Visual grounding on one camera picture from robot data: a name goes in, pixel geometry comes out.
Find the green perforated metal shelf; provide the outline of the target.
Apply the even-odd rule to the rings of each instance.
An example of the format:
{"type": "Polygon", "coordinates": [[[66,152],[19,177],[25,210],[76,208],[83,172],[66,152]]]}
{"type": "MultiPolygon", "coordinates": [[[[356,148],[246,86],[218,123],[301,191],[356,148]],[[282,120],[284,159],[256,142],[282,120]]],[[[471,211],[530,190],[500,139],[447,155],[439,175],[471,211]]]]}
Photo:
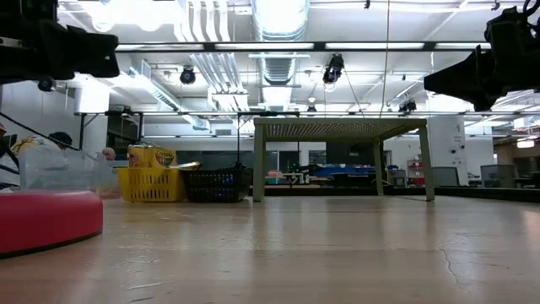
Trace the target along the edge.
{"type": "Polygon", "coordinates": [[[379,196],[382,185],[381,146],[389,138],[418,130],[424,188],[428,202],[435,199],[427,121],[418,118],[328,118],[328,117],[256,117],[254,119],[254,172],[252,198],[260,203],[265,197],[266,144],[269,142],[351,142],[368,143],[375,157],[375,181],[379,196]]]}

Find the person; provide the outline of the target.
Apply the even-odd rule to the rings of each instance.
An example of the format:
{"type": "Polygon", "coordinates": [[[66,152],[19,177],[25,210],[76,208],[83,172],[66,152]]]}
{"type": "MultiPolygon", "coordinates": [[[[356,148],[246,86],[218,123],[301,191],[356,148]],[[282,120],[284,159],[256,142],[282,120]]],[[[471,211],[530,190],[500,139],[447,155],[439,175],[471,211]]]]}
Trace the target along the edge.
{"type": "Polygon", "coordinates": [[[50,133],[47,137],[32,135],[22,138],[10,147],[13,154],[19,157],[27,150],[63,151],[73,143],[70,135],[64,132],[50,133]]]}

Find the silver ventilation duct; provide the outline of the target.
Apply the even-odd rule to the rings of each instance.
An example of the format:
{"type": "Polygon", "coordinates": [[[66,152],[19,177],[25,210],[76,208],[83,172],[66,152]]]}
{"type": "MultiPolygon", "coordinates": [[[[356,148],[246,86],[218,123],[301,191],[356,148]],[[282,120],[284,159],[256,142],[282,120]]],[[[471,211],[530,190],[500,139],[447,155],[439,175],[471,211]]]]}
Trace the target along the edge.
{"type": "MultiPolygon", "coordinates": [[[[258,41],[303,41],[310,0],[251,0],[252,21],[258,41]]],[[[259,59],[262,78],[270,85],[287,85],[294,77],[298,59],[259,59]]]]}

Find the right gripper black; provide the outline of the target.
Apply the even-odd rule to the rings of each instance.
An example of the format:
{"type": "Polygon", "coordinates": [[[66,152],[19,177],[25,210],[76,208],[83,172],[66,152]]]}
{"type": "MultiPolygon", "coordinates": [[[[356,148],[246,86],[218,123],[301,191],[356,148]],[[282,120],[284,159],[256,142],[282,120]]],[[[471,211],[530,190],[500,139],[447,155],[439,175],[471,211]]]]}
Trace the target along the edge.
{"type": "Polygon", "coordinates": [[[526,0],[521,9],[504,9],[484,31],[490,51],[476,46],[463,61],[426,76],[424,88],[473,100],[474,111],[490,111],[507,92],[540,92],[540,18],[536,24],[529,22],[539,9],[540,0],[526,0]],[[494,91],[486,91],[486,81],[494,91]]]}

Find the clear plastic bin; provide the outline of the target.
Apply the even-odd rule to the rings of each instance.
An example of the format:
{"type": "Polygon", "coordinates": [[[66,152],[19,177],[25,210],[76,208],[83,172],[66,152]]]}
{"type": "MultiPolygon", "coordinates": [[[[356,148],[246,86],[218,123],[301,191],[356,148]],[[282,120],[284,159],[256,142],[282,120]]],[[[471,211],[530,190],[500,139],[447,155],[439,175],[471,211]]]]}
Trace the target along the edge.
{"type": "Polygon", "coordinates": [[[118,198],[116,170],[101,154],[32,149],[19,158],[20,182],[31,190],[88,190],[102,198],[118,198]]]}

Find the grey mesh chair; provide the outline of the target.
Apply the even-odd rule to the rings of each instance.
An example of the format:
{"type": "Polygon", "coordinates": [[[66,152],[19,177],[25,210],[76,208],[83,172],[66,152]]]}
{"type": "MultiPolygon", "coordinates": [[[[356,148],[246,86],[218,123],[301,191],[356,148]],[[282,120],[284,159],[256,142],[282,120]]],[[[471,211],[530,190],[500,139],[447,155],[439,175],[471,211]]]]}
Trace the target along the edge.
{"type": "Polygon", "coordinates": [[[514,165],[486,165],[481,166],[480,170],[483,187],[516,187],[516,168],[514,165]]]}
{"type": "Polygon", "coordinates": [[[437,166],[432,168],[435,187],[458,187],[460,185],[458,170],[453,166],[437,166]]]}

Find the red desk lamp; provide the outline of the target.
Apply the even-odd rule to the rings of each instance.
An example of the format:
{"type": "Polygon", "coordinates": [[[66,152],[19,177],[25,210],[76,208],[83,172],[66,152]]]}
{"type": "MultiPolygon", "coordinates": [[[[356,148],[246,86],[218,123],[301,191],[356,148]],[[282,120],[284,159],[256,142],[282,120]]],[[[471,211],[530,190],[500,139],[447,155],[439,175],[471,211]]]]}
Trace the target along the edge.
{"type": "Polygon", "coordinates": [[[0,193],[0,259],[50,250],[98,236],[103,201],[90,191],[0,193]]]}

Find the black plastic basket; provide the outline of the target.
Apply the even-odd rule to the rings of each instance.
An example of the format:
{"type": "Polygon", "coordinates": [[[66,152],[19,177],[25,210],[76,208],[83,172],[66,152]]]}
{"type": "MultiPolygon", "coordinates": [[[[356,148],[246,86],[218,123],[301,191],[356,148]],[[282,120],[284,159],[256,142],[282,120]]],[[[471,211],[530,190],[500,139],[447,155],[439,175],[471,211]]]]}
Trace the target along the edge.
{"type": "Polygon", "coordinates": [[[191,203],[237,203],[250,191],[253,172],[247,168],[183,171],[186,199],[191,203]],[[220,174],[234,174],[235,186],[218,187],[220,174]]]}

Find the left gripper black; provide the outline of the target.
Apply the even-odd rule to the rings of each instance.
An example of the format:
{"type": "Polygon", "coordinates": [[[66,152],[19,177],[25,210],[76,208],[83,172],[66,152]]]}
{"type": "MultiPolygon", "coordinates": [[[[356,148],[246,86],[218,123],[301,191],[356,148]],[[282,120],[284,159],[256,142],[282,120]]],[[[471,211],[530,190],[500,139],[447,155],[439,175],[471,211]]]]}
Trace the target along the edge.
{"type": "Polygon", "coordinates": [[[89,33],[67,27],[67,70],[54,68],[54,35],[64,31],[57,22],[58,0],[0,0],[0,84],[22,81],[53,83],[75,73],[96,78],[120,74],[116,35],[89,33]]]}

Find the large Crayola crayon box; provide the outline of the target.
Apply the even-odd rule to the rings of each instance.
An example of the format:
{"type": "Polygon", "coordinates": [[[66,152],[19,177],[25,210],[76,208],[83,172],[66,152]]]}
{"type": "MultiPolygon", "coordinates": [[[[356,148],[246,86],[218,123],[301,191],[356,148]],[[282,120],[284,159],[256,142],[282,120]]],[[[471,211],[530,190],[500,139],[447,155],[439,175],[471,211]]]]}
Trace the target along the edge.
{"type": "Polygon", "coordinates": [[[130,145],[128,166],[132,168],[166,168],[176,165],[176,152],[158,146],[130,145]]]}

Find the blue background table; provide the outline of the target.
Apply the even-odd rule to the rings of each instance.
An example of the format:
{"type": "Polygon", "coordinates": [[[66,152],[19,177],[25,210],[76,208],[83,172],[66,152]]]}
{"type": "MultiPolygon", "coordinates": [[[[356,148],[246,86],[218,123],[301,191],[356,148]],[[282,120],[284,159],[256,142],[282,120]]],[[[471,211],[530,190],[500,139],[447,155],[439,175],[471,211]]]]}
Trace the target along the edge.
{"type": "Polygon", "coordinates": [[[319,167],[314,173],[313,176],[317,177],[332,177],[333,175],[347,174],[347,175],[369,175],[374,174],[375,168],[373,166],[364,166],[364,167],[319,167]]]}

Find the yellow plastic basket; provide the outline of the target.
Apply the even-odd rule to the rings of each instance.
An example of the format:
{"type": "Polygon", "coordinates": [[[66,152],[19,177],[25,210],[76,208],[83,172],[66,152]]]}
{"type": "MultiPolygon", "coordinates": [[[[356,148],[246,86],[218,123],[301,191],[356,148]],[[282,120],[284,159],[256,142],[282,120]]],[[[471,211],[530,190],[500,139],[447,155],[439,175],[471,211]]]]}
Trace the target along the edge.
{"type": "Polygon", "coordinates": [[[121,196],[136,203],[173,203],[186,200],[179,169],[117,168],[121,196]]]}

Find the white square pillar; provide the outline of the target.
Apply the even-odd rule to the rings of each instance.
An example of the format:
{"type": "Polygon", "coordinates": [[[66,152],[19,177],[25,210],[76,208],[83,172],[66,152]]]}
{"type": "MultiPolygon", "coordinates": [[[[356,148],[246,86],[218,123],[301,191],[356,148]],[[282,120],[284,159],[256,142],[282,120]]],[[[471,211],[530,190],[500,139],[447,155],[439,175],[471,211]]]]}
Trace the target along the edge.
{"type": "Polygon", "coordinates": [[[459,175],[459,186],[466,186],[467,151],[463,117],[430,117],[428,135],[431,165],[433,167],[456,167],[459,175]]]}

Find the black overhead rig beam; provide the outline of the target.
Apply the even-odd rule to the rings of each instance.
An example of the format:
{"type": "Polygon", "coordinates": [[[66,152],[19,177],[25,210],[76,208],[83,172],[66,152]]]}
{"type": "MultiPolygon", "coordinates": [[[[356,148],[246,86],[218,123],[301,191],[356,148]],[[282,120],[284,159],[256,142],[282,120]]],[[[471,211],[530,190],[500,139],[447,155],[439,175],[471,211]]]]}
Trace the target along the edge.
{"type": "Polygon", "coordinates": [[[476,41],[281,41],[281,42],[148,42],[120,44],[117,53],[195,52],[468,52],[488,42],[476,41]]]}

